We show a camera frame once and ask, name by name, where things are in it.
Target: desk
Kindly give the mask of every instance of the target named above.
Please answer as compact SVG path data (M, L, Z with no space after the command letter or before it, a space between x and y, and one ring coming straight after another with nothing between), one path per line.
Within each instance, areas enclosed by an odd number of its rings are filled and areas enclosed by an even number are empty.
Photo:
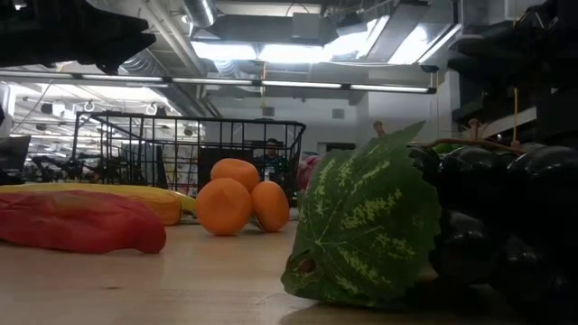
M283 233L213 237L167 228L159 255L78 255L0 245L0 324L506 324L451 314L339 309L284 293L279 278L295 224Z

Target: red object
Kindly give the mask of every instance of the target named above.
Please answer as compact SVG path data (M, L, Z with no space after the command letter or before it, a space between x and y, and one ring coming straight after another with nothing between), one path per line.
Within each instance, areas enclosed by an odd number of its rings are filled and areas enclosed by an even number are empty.
M310 156L299 162L297 168L297 188L298 190L307 190L309 180L315 170L315 166L322 160L320 156Z
M166 242L164 226L145 204L82 190L0 194L0 238L91 254L159 253Z

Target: artificial leaf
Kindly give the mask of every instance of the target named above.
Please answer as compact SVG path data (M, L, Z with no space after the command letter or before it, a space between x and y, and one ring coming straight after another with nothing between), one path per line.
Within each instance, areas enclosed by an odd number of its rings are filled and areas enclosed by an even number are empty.
M299 207L294 248L282 276L291 294L389 307L414 284L439 233L434 187L408 157L423 123L331 151Z

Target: banana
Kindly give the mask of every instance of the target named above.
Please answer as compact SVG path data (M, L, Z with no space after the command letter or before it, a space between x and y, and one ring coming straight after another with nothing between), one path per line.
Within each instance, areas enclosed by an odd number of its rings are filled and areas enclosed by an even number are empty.
M101 185L82 183L38 183L25 185L0 186L1 193L84 190L98 193L109 193L125 197L132 201L144 203L159 217L165 226L179 222L183 211L194 212L194 198L172 190L149 186Z

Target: wire basket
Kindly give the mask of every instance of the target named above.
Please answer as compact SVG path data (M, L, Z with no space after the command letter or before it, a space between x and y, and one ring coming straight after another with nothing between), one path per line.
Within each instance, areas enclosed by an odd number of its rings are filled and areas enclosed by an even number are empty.
M292 198L305 127L267 119L78 112L64 168L68 180L155 186L196 196L216 162L238 158L253 163L262 181L277 182Z

